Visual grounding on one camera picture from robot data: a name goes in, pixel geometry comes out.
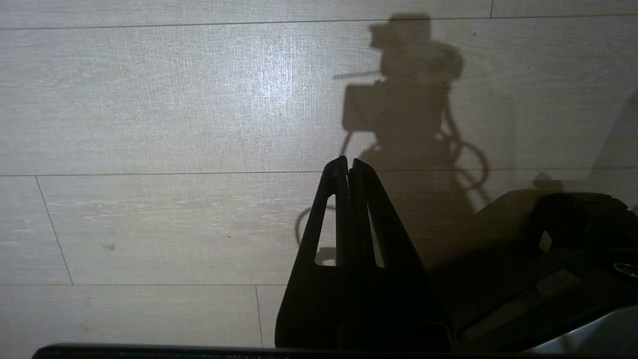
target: wooden floor plank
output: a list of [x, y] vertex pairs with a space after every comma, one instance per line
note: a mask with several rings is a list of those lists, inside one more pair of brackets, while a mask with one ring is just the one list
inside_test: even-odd
[[[319, 176], [51, 176], [40, 184], [75, 283], [286, 284], [297, 253], [297, 219], [311, 205]], [[631, 169], [491, 171], [483, 184], [476, 183], [480, 171], [380, 177], [427, 267], [512, 238], [535, 199], [561, 188], [638, 204], [638, 170]], [[480, 190], [469, 189], [473, 185]], [[475, 215], [511, 191], [517, 192], [489, 213]], [[334, 220], [334, 210], [328, 212]], [[329, 222], [322, 261], [334, 253]]]
[[257, 286], [264, 348], [275, 347], [275, 324], [286, 286]]
[[0, 177], [0, 284], [71, 284], [34, 177]]
[[40, 180], [74, 283], [282, 284], [319, 174]]
[[592, 16], [638, 13], [634, 0], [494, 0], [493, 17]]
[[261, 346], [252, 286], [3, 286], [3, 358], [61, 343]]
[[394, 13], [425, 13], [436, 19], [489, 17], [491, 0], [5, 0], [2, 28], [157, 26], [383, 20]]
[[376, 24], [0, 31], [0, 174], [318, 171], [346, 129], [378, 169], [589, 168], [638, 88], [636, 17]]

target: laminate floor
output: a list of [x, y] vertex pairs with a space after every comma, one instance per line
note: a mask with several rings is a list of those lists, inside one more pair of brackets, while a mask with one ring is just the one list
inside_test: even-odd
[[273, 346], [340, 154], [426, 268], [548, 192], [635, 207], [637, 63], [625, 0], [0, 1], [0, 357]]

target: black plastic part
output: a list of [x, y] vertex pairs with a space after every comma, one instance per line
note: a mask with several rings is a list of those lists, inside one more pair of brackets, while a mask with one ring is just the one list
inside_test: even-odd
[[[315, 254], [336, 196], [336, 266]], [[369, 217], [384, 268], [375, 265]], [[381, 181], [345, 157], [322, 173], [275, 330], [279, 348], [448, 351], [449, 320]]]

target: black device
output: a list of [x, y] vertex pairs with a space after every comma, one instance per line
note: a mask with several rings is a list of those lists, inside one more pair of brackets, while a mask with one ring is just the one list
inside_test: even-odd
[[[336, 196], [336, 266], [318, 266], [316, 249], [331, 195]], [[383, 267], [375, 263], [370, 220]], [[339, 157], [322, 173], [279, 310], [278, 349], [58, 345], [33, 358], [439, 357], [444, 352], [496, 358], [638, 304], [638, 218], [624, 203], [603, 194], [549, 194], [524, 227], [506, 245], [482, 248], [426, 273], [375, 171], [357, 159], [348, 170], [346, 158]], [[538, 247], [544, 233], [552, 239], [547, 252]], [[635, 325], [628, 327], [622, 335], [638, 337]], [[621, 349], [604, 353], [635, 354]]]

